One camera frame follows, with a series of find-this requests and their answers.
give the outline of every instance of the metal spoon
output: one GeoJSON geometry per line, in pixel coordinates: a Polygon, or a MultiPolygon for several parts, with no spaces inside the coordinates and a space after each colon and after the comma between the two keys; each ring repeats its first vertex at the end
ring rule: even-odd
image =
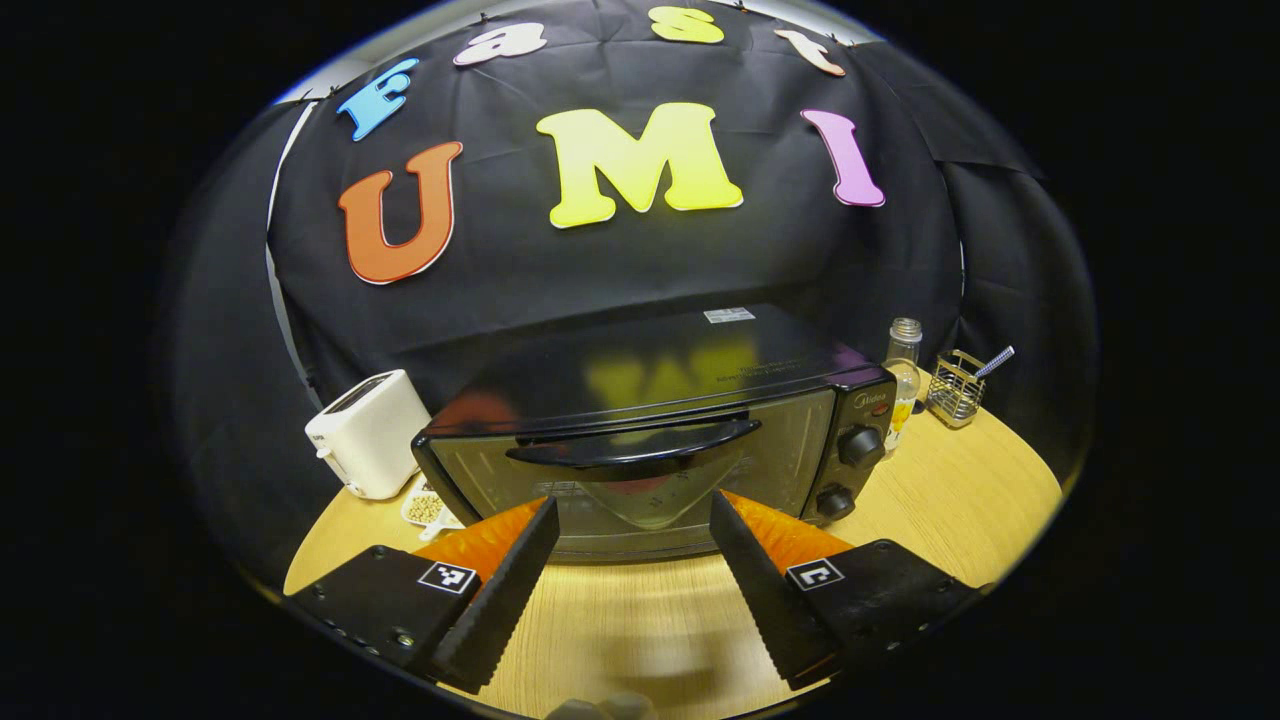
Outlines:
{"type": "Polygon", "coordinates": [[[1009,347],[1001,350],[1000,355],[996,355],[995,357],[991,359],[989,363],[987,363],[986,365],[983,365],[982,368],[979,368],[978,372],[973,374],[973,377],[975,377],[975,378],[983,378],[983,377],[986,377],[988,373],[991,373],[996,368],[1004,365],[1005,361],[1009,360],[1012,356],[1014,356],[1014,346],[1010,345],[1009,347]]]}

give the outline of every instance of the blue letter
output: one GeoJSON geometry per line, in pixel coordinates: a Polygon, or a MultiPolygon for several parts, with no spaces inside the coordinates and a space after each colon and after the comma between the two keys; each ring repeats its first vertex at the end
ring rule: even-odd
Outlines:
{"type": "Polygon", "coordinates": [[[408,87],[407,70],[417,64],[417,58],[410,58],[397,63],[394,68],[378,76],[378,79],[361,87],[355,95],[347,99],[338,108],[338,113],[351,113],[351,119],[356,120],[356,133],[351,140],[358,141],[378,127],[379,123],[399,110],[404,104],[403,97],[388,97],[392,92],[404,92],[408,87]]]}

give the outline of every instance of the oven door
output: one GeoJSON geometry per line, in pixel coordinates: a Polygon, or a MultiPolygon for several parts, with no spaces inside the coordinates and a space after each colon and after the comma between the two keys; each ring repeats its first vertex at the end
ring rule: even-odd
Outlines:
{"type": "Polygon", "coordinates": [[[646,560],[708,552],[710,492],[799,516],[818,470],[835,392],[822,389],[608,433],[438,438],[430,448],[484,518],[554,496],[554,560],[646,560]]]}

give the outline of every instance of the white toaster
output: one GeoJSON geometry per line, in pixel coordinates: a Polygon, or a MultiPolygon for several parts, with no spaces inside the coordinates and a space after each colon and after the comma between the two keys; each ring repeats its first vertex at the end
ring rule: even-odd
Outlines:
{"type": "Polygon", "coordinates": [[[316,457],[360,497],[396,497],[417,470],[410,450],[431,421],[404,370],[351,388],[307,423],[316,457]]]}

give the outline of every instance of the wire utensil holder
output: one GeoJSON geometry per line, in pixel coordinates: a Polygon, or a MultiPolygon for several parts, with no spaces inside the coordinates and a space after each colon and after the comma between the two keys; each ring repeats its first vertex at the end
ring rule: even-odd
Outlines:
{"type": "Polygon", "coordinates": [[[947,427],[963,428],[978,414],[987,380],[975,373],[984,364],[960,350],[938,354],[938,366],[933,370],[933,379],[929,380],[925,405],[947,427]]]}

